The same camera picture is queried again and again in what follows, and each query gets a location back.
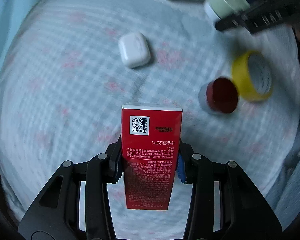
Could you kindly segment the pale green lid jar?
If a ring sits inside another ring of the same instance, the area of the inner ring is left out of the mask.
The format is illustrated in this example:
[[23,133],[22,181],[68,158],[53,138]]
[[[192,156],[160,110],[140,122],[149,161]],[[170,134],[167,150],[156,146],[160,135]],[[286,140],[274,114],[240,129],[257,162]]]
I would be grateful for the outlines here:
[[247,0],[205,0],[204,11],[212,24],[250,8]]

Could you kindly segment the yellow tape roll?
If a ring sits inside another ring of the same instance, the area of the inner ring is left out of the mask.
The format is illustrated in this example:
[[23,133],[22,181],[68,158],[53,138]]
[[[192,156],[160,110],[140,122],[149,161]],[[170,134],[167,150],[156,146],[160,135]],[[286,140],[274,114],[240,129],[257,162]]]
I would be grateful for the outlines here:
[[255,50],[234,59],[231,77],[239,95],[247,101],[267,100],[273,91],[273,77],[269,62]]

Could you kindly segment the red lid small jar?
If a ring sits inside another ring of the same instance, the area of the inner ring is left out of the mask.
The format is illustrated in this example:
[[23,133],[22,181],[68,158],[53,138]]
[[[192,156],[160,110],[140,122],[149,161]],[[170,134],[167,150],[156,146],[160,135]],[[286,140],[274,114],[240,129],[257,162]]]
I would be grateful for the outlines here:
[[238,91],[234,83],[219,77],[202,85],[198,93],[199,104],[209,114],[231,114],[238,105]]

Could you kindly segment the red carton box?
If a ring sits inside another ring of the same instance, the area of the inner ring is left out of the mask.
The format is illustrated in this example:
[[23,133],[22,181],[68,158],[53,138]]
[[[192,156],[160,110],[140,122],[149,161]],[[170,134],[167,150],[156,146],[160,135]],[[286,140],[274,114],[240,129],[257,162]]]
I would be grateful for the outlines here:
[[183,110],[151,103],[121,108],[126,206],[167,210],[177,166]]

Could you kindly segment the white earbuds case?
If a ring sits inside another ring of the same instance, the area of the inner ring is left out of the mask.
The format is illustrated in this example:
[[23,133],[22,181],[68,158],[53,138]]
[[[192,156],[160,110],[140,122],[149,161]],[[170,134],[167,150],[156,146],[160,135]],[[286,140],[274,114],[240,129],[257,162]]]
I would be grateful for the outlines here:
[[149,63],[151,59],[146,38],[140,32],[121,36],[118,46],[122,63],[128,68],[141,67]]

